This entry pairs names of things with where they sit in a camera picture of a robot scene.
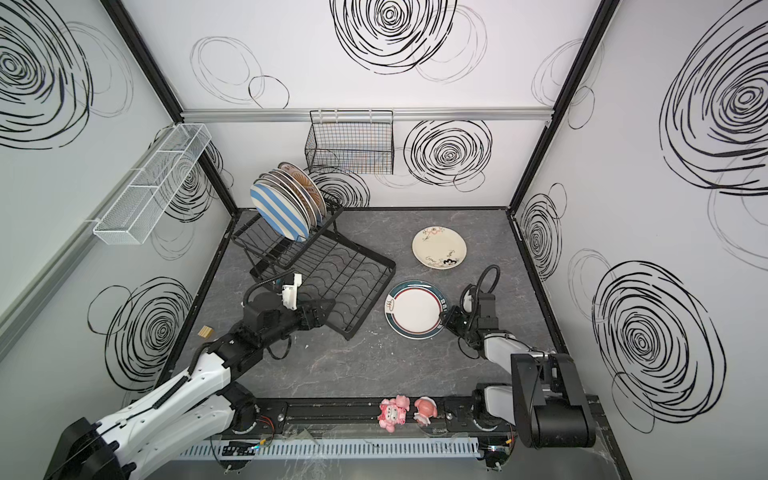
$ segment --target black circle drawing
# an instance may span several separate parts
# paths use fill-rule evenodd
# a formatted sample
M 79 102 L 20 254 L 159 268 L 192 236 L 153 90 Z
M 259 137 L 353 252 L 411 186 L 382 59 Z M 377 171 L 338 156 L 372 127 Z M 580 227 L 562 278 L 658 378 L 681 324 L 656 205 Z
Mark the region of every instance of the black circle drawing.
M 163 216 L 150 233 L 154 251 L 163 260 L 179 260 L 192 248 L 194 222 L 181 222 L 171 216 Z
M 583 40 L 578 38 L 560 45 L 538 66 L 531 81 L 531 94 L 537 102 L 543 105 L 554 105 Z M 571 100 L 568 108 L 568 126 L 575 130 L 585 126 L 592 118 L 594 110 L 592 85 L 598 78 L 604 53 L 603 44 L 599 44 L 584 77 L 581 78 L 579 89 Z
M 290 101 L 288 88 L 282 81 L 271 75 L 251 78 L 248 82 L 248 96 L 261 108 L 285 108 Z
M 614 266 L 594 295 L 592 326 L 615 389 L 654 419 L 689 422 L 720 399 L 726 357 L 717 331 L 699 300 L 661 266 Z
M 101 30 L 82 22 L 67 22 L 67 28 L 90 61 L 93 77 L 91 113 L 115 117 L 128 111 L 134 100 L 134 76 L 123 51 Z M 82 86 L 78 101 L 84 102 Z
M 88 61 L 50 3 L 0 7 L 0 145 L 64 147 L 88 122 L 94 97 Z
M 307 169 L 315 185 L 343 207 L 369 207 L 371 191 L 366 181 L 349 170 L 329 165 L 316 165 Z
M 416 71 L 427 80 L 452 83 L 475 70 L 486 48 L 488 34 L 482 17 L 469 7 L 456 5 L 451 33 L 432 57 L 416 65 Z
M 104 336 L 104 364 L 115 385 L 149 392 L 192 305 L 177 280 L 159 276 L 135 290 L 113 285 L 88 305 L 88 328 Z
M 493 136 L 484 121 L 421 121 L 406 138 L 409 172 L 419 181 L 440 187 L 467 184 L 491 161 Z M 474 190 L 476 182 L 461 190 Z
M 329 0 L 336 37 L 355 62 L 398 74 L 429 60 L 451 31 L 456 0 Z
M 402 165 L 403 168 L 405 168 L 406 157 L 411 154 L 411 151 L 406 150 L 403 147 L 397 147 L 395 151 L 396 151 L 395 161 L 397 161 L 397 159 L 399 158 L 397 152 L 402 152 L 403 163 L 400 165 Z M 399 170 L 398 164 L 394 164 L 392 166 L 392 169 L 393 171 L 398 171 Z M 384 185 L 385 187 L 389 187 L 389 188 L 408 188 L 408 187 L 412 187 L 413 185 L 416 185 L 419 182 L 419 180 L 414 178 L 413 175 L 411 174 L 394 174 L 394 173 L 390 175 L 373 174 L 373 176 L 375 179 L 379 181 L 379 183 L 381 183 L 381 185 Z
M 568 107 L 568 126 L 574 130 L 582 128 L 592 119 L 593 112 L 594 92 L 587 85 L 582 85 Z
M 234 178 L 232 177 L 232 174 L 224 169 L 223 158 L 214 143 L 210 142 L 208 146 L 205 147 L 205 151 L 208 153 L 211 163 L 219 172 L 222 180 L 225 182 L 229 180 L 228 187 L 232 187 L 232 185 L 234 185 Z M 174 168 L 170 173 L 171 179 L 167 184 L 178 185 L 180 179 L 174 179 L 173 176 L 180 176 L 182 175 L 182 172 L 183 169 L 178 167 Z M 175 195 L 174 192 L 167 192 L 167 195 L 165 195 L 164 192 L 160 193 L 166 197 L 172 197 L 168 204 L 168 208 L 165 210 L 166 215 L 173 217 L 182 223 L 198 221 L 203 214 L 208 211 L 214 199 L 217 198 L 214 186 L 210 184 L 208 177 L 205 172 L 203 172 L 203 168 L 197 163 L 195 163 L 194 167 L 192 167 L 184 180 L 181 181 L 181 187 L 179 187 L 179 190 Z
M 568 263 L 568 290 L 571 292 L 571 300 L 584 318 L 592 318 L 594 293 L 610 270 L 611 264 L 595 250 L 584 248 L 571 257 Z
M 222 58 L 230 62 L 223 65 Z M 232 104 L 256 104 L 260 108 L 285 108 L 290 93 L 285 84 L 264 75 L 256 56 L 240 40 L 231 37 L 201 38 L 192 47 L 190 65 L 200 85 L 214 97 Z
M 689 184 L 768 195 L 768 2 L 737 2 L 698 41 L 667 90 L 659 138 Z
M 748 182 L 760 175 L 759 170 L 741 173 Z M 728 195 L 721 190 L 710 190 L 707 216 L 710 225 L 725 251 L 737 259 L 761 270 L 768 270 L 768 214 L 766 197 L 754 195 Z
M 552 200 L 553 196 L 563 197 L 562 201 L 558 201 L 559 205 Z M 547 194 L 531 197 L 521 216 L 522 236 L 542 281 L 554 273 L 560 262 L 563 250 L 560 219 L 565 214 L 567 205 L 565 188 L 562 184 L 553 184 Z

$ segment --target black wire dish rack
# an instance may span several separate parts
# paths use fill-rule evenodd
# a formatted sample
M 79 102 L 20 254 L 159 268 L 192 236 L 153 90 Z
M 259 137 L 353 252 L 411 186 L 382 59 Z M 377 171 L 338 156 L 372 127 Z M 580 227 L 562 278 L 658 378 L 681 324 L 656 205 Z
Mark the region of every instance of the black wire dish rack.
M 327 197 L 325 202 L 325 222 L 302 242 L 281 236 L 254 211 L 232 243 L 245 251 L 257 282 L 293 268 L 303 276 L 299 300 L 335 299 L 326 325 L 349 340 L 395 276 L 395 262 L 339 233 L 336 219 L 344 207 Z M 268 287 L 276 293 L 282 288 L 279 281 Z

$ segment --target pink toy figure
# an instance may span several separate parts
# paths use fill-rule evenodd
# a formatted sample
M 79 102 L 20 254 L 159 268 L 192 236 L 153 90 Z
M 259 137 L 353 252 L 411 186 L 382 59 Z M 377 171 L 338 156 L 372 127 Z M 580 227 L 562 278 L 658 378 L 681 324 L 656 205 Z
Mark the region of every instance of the pink toy figure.
M 411 409 L 411 399 L 398 395 L 394 399 L 382 400 L 379 408 L 382 410 L 382 414 L 379 415 L 379 426 L 393 433 L 395 424 L 402 425 L 406 422 L 406 412 Z
M 435 400 L 430 399 L 428 396 L 423 396 L 416 400 L 413 403 L 413 406 L 419 409 L 418 412 L 413 414 L 413 418 L 416 419 L 422 427 L 429 425 L 429 417 L 437 416 L 437 405 L 435 404 Z

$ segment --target dish rack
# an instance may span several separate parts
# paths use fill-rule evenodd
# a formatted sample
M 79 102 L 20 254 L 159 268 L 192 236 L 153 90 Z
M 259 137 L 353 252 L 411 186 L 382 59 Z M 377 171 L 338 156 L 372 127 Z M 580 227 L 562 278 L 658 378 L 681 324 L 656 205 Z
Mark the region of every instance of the dish rack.
M 326 198 L 326 204 L 333 214 L 303 242 L 280 236 L 253 211 L 232 243 L 245 251 L 257 282 L 293 268 L 303 276 L 299 300 L 335 299 L 326 325 L 349 340 L 395 276 L 395 262 L 339 233 L 336 218 L 344 208 L 333 199 Z M 266 287 L 281 289 L 278 283 Z
M 304 145 L 309 172 L 338 167 L 356 174 L 391 175 L 395 142 L 391 110 L 313 110 Z

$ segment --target blue striped plate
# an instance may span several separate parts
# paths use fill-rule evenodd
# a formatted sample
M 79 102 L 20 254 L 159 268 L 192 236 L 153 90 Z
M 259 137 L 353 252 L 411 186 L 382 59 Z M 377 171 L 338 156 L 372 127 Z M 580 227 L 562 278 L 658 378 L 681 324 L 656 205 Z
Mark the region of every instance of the blue striped plate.
M 289 240 L 303 242 L 310 235 L 302 214 L 280 192 L 264 184 L 250 188 L 250 199 L 264 220 L 277 233 Z

